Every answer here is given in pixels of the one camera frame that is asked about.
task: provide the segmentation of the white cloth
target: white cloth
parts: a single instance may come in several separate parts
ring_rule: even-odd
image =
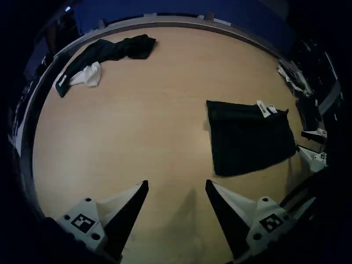
[[[55,84],[57,80],[61,77],[63,73],[59,73],[57,78],[55,79],[53,83],[53,87],[55,87]],[[88,87],[95,87],[98,86],[100,78],[102,75],[102,69],[100,67],[99,62],[95,62],[90,66],[86,66],[82,71],[76,73],[71,79],[70,79],[70,86],[76,85],[76,84],[86,84]]]

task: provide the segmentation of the blue wall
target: blue wall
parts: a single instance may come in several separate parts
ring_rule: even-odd
[[[112,22],[148,13],[188,13],[205,15],[235,24],[288,52],[296,39],[294,31],[272,9],[259,0],[83,0],[75,7],[81,33],[98,27],[98,21]]]

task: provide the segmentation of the white label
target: white label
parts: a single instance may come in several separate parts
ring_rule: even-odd
[[[275,109],[275,106],[274,105],[267,105],[267,108],[269,108],[269,110],[272,112],[272,113],[277,113],[276,109]]]
[[[259,109],[261,110],[261,113],[263,114],[264,117],[268,117],[270,115],[270,113],[268,112],[267,108],[265,107],[262,101],[258,100],[257,105],[259,106]]]
[[[61,85],[63,84],[63,82],[65,81],[66,77],[67,77],[67,75],[65,75],[65,76],[62,78],[61,82],[59,82],[59,86],[61,86]]]

